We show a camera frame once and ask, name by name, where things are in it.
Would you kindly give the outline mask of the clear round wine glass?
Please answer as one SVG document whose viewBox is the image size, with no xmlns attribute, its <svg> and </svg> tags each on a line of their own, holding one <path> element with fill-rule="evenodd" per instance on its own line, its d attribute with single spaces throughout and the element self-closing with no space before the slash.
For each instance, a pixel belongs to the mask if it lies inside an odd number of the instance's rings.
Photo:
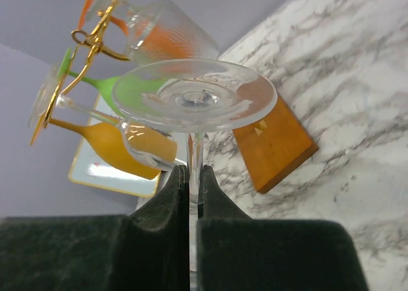
<svg viewBox="0 0 408 291">
<path fill-rule="evenodd" d="M 42 129 L 46 128 L 48 124 L 51 124 L 50 120 L 55 119 L 52 117 L 55 108 L 68 108 L 74 110 L 75 112 L 90 116 L 91 118 L 97 120 L 97 123 L 105 122 L 108 124 L 112 124 L 118 127 L 123 135 L 125 135 L 125 131 L 130 129 L 130 126 L 135 123 L 150 130 L 154 130 L 177 143 L 172 134 L 149 128 L 143 124 L 134 122 L 129 118 L 109 116 L 108 114 L 104 114 L 98 110 L 75 103 L 71 98 L 61 93 L 61 82 L 64 78 L 66 78 L 66 74 L 60 71 L 60 67 L 61 66 L 59 66 L 58 64 L 51 67 L 34 101 L 33 108 L 28 120 L 28 126 L 34 129 L 31 143 L 36 140 Z M 177 153 L 174 162 L 172 163 L 163 160 L 154 154 L 149 154 L 141 150 L 132 149 L 129 151 L 129 153 L 134 159 L 148 166 L 160 168 L 159 172 L 171 171 L 173 167 L 177 165 L 183 165 L 185 163 L 184 161 L 177 158 Z"/>
</svg>

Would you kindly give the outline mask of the orange plastic goblet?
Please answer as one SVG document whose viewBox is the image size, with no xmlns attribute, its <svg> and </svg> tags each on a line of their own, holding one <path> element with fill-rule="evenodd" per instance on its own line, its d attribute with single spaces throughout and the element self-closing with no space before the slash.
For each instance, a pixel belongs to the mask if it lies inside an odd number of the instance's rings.
<svg viewBox="0 0 408 291">
<path fill-rule="evenodd" d="M 107 26 L 115 24 L 125 35 L 124 53 L 103 43 Z M 126 0 L 86 0 L 71 32 L 79 44 L 96 47 L 114 59 L 153 63 L 167 59 L 199 58 L 200 27 L 171 0 L 136 7 Z"/>
</svg>

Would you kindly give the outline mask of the yellow plastic goblet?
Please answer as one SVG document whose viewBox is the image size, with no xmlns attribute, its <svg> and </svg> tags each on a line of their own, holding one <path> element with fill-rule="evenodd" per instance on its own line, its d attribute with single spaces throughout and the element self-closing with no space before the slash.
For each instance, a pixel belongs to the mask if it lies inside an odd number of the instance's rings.
<svg viewBox="0 0 408 291">
<path fill-rule="evenodd" d="M 148 166 L 129 153 L 130 150 L 141 150 L 159 158 L 174 162 L 177 143 L 162 134 L 144 126 L 133 123 L 123 135 L 118 127 L 105 122 L 91 126 L 80 126 L 65 121 L 51 119 L 50 123 L 81 135 L 95 153 L 113 168 L 146 179 L 153 179 L 160 168 Z"/>
</svg>

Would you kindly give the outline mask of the green plastic goblet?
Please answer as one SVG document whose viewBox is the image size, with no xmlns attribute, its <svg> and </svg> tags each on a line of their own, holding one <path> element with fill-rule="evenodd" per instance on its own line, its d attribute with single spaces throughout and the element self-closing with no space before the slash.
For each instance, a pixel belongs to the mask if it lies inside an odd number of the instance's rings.
<svg viewBox="0 0 408 291">
<path fill-rule="evenodd" d="M 69 47 L 65 53 L 64 59 L 61 62 L 60 71 L 66 73 L 70 77 L 77 78 L 79 74 L 69 69 L 71 60 L 74 58 L 74 56 L 75 53 L 73 53 L 71 47 Z M 110 77 L 100 80 L 84 76 L 81 78 L 81 81 L 93 86 L 98 91 L 100 97 L 102 97 L 102 99 L 105 101 L 106 105 L 110 107 L 110 110 L 115 112 L 117 116 L 123 117 L 124 114 L 115 106 L 115 103 L 112 100 L 112 87 L 118 79 L 119 77 Z"/>
</svg>

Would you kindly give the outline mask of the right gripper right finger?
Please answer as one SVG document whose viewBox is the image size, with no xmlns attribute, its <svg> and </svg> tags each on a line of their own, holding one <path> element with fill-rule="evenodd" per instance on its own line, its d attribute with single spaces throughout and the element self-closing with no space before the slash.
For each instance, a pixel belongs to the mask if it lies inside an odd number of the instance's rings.
<svg viewBox="0 0 408 291">
<path fill-rule="evenodd" d="M 200 176 L 199 290 L 367 290 L 351 236 L 326 220 L 256 220 Z"/>
</svg>

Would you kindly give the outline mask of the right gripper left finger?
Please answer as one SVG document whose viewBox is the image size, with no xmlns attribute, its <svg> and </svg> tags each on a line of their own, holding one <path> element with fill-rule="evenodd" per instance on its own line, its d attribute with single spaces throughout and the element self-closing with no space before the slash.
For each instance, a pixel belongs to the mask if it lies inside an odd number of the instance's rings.
<svg viewBox="0 0 408 291">
<path fill-rule="evenodd" d="M 4 218 L 2 290 L 189 290 L 189 174 L 130 215 Z"/>
</svg>

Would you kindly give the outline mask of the clear patterned stemmed glass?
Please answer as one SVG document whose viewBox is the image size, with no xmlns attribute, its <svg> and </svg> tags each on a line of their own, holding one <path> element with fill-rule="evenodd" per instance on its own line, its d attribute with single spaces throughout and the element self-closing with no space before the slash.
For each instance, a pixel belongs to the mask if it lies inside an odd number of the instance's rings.
<svg viewBox="0 0 408 291">
<path fill-rule="evenodd" d="M 112 5 L 113 0 L 86 0 L 78 26 Z M 139 7 L 117 0 L 109 22 L 125 35 L 124 55 L 139 65 L 168 59 L 217 59 L 219 47 L 172 0 L 155 0 Z"/>
</svg>

